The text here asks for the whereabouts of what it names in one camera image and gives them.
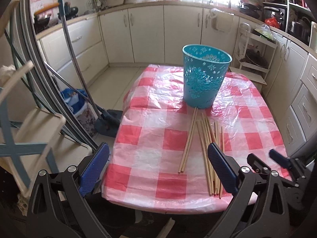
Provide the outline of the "bamboo chopstick pair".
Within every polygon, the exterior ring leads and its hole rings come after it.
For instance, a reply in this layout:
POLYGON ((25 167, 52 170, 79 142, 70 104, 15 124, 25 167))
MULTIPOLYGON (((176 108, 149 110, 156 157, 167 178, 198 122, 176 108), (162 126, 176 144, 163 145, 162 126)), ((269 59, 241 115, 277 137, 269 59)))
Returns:
POLYGON ((182 173, 184 172, 184 170, 185 170, 185 168, 186 168, 187 159, 188 159, 188 157, 189 157, 189 151, 190 151, 190 147, 191 147, 191 143, 192 143, 192 139, 193 139, 193 134, 194 134, 194 132, 195 132, 195 123, 194 123, 194 125, 193 125, 192 136, 191 136, 191 139, 190 139, 188 151, 187 151, 186 158, 185 158, 185 161, 184 161, 182 173))
POLYGON ((181 159, 181 162, 180 162, 180 166, 178 168, 178 173, 181 173, 183 171, 182 169, 183 169, 184 161, 185 161, 186 154, 187 154, 187 151, 188 151, 190 139, 191 139, 191 136, 192 136, 192 130, 193 130, 193 125, 195 123, 196 115, 197 115, 197 108, 195 107, 194 110, 193 110, 192 118, 191 118, 190 128, 189 128, 189 131, 188 131, 188 134, 187 134, 187 140, 186 140, 185 148, 184 148, 184 151, 183 151, 182 159, 181 159))

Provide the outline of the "white rolling kitchen cart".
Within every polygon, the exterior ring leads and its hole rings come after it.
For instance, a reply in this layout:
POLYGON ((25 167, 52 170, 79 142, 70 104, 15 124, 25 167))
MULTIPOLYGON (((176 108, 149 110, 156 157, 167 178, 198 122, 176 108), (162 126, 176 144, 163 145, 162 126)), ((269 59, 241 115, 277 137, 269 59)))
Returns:
POLYGON ((264 87, 276 49, 276 38, 268 25, 251 26, 242 22, 229 71, 245 75, 257 86, 264 87))

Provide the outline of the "dark dustpan on floor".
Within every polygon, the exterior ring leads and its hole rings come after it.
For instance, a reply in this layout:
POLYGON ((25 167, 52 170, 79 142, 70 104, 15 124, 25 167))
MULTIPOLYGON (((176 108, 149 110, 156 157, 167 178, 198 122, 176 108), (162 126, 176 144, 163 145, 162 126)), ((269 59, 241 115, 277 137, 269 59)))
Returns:
POLYGON ((121 123, 122 111, 100 109, 101 118, 95 122, 96 131, 104 136, 115 138, 121 123))

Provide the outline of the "red white checkered tablecloth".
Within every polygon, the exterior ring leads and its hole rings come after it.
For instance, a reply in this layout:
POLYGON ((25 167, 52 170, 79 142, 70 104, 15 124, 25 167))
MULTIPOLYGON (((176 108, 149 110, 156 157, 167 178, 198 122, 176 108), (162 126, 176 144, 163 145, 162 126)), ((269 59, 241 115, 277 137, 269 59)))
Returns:
MULTIPOLYGON (((183 100, 183 68, 149 65, 124 98, 124 114, 102 196, 118 205, 159 213, 203 214, 223 211, 232 196, 210 196, 198 133, 187 164, 178 171, 193 108, 183 100)), ((241 74, 227 73, 213 106, 199 118, 217 121, 225 154, 243 166, 255 154, 284 178, 289 174, 269 157, 285 155, 282 136, 264 99, 241 74)))

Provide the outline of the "blue patterned shopping bag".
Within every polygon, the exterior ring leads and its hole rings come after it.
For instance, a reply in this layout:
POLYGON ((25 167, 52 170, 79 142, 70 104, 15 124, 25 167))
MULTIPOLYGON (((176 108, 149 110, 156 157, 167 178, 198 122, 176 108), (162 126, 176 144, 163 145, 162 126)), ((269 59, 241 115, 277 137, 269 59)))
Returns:
POLYGON ((97 133, 95 128, 97 118, 85 98, 70 88, 62 90, 60 95, 85 131, 94 137, 97 133))

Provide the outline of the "teal perforated plastic basket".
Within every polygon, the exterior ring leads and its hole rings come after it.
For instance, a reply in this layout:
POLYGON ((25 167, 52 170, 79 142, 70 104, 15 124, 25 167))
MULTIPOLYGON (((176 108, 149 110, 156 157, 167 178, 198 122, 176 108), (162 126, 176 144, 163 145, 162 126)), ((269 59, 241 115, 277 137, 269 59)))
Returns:
POLYGON ((184 101, 198 109, 210 108, 220 90, 232 57, 206 45, 183 47, 184 101))

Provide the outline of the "white electric kettle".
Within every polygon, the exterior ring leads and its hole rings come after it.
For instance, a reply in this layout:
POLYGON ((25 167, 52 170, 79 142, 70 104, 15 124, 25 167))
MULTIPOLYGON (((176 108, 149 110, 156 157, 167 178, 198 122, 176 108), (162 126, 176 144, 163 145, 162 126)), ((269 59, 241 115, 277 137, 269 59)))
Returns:
POLYGON ((317 52, 317 23, 314 21, 311 21, 309 47, 317 52))

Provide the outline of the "red plastic bag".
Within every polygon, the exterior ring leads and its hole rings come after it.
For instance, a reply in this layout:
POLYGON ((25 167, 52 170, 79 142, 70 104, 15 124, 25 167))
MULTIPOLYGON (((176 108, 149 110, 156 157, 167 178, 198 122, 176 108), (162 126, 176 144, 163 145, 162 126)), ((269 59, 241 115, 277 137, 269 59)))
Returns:
POLYGON ((264 22, 266 23, 266 25, 280 29, 280 23, 277 21, 275 17, 267 18, 264 20, 264 22))

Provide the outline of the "black toaster oven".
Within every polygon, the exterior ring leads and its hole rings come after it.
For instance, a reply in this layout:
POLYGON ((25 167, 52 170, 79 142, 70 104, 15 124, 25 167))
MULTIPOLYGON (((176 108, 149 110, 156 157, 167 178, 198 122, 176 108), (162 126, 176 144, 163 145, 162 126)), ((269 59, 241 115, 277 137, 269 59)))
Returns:
POLYGON ((285 31, 287 21, 287 5, 279 3, 263 3, 263 19, 275 18, 279 29, 285 31))

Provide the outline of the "black wok on stove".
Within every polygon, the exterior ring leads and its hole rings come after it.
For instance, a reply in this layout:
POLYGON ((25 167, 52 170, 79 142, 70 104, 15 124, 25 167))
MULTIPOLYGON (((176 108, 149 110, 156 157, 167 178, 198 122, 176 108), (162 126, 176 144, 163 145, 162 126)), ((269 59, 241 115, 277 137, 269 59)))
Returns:
POLYGON ((46 26, 48 25, 51 13, 48 13, 47 11, 53 10, 59 6, 58 2, 50 3, 48 5, 45 5, 43 8, 37 10, 33 16, 34 16, 34 30, 36 33, 43 31, 46 26))

